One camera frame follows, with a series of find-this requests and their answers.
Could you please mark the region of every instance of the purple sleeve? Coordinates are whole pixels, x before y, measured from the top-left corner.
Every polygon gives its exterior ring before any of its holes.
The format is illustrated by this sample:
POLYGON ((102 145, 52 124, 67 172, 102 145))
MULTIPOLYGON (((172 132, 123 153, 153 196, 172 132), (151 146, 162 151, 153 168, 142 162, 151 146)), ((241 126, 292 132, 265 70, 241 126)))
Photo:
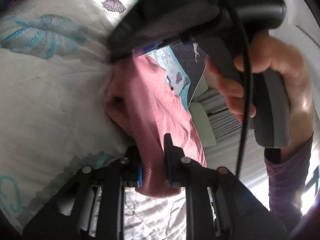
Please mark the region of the purple sleeve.
POLYGON ((301 196, 308 174, 312 138, 287 162, 280 163, 280 149, 265 149, 269 176, 270 211, 290 232, 300 221, 301 196))

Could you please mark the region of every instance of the green cushion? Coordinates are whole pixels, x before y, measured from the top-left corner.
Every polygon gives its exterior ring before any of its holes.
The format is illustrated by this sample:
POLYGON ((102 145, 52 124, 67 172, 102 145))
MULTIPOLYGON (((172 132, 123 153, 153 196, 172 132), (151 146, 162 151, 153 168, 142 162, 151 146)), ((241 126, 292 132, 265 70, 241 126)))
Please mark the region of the green cushion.
POLYGON ((207 81, 205 80, 204 75, 202 75, 202 77, 200 78, 200 81, 196 87, 196 90, 193 93, 192 98, 197 98, 198 96, 202 95, 207 90, 208 90, 208 84, 207 84, 207 81))
POLYGON ((200 103, 191 102, 189 111, 192 116, 192 122, 198 132, 202 147, 215 146, 217 144, 216 138, 212 131, 212 127, 204 107, 200 103))

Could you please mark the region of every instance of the pink cloth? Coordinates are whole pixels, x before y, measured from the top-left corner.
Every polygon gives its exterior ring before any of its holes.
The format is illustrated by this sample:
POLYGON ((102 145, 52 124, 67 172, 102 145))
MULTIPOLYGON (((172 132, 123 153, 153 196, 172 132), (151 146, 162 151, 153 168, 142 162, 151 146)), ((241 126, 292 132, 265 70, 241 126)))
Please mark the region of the pink cloth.
POLYGON ((167 74, 151 57, 128 57, 113 67, 107 92, 107 114, 134 138, 143 165, 142 187, 137 192, 166 198, 180 192, 166 181, 163 140, 170 133, 173 145, 206 167, 204 152, 191 115, 165 81, 167 74))

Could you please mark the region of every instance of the hand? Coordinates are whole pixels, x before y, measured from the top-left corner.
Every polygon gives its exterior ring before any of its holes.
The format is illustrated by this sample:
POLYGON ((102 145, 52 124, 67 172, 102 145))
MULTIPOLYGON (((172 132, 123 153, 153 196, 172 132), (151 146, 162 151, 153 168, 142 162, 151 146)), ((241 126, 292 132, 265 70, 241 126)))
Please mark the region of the hand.
MULTIPOLYGON (((295 47, 272 38, 265 32, 261 32, 253 38, 250 45, 250 59, 253 73, 261 73, 271 67, 283 76, 290 102, 291 144, 289 147, 281 149, 281 161, 286 161, 313 134, 315 110, 311 94, 311 81, 305 60, 295 47)), ((223 77, 209 58, 205 63, 206 71, 215 75, 217 89, 219 93, 225 95, 229 111, 242 122, 243 87, 239 83, 223 77)), ((235 58, 234 63, 239 71, 244 71, 241 55, 235 58)), ((250 116, 253 117, 255 114, 256 109, 252 105, 250 116)))

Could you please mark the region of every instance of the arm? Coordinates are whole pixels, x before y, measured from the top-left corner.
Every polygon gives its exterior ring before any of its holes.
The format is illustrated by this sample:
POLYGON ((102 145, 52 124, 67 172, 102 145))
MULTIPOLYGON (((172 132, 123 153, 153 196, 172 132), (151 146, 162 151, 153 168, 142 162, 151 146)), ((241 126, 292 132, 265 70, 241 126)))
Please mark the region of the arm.
MULTIPOLYGON (((261 73, 269 67, 281 73, 288 93, 291 143, 282 149, 265 149, 265 161, 270 210, 284 223, 287 231, 291 231, 301 218, 301 195, 309 167, 315 117, 311 81, 301 53, 267 33, 259 33, 253 38, 250 57, 254 73, 261 73)), ((235 66, 244 70, 241 55, 235 58, 235 66)), ((230 112, 242 122, 243 87, 224 78, 209 59, 206 67, 215 75, 217 88, 225 95, 230 112)), ((255 113, 255 107, 251 106, 250 116, 255 113)))

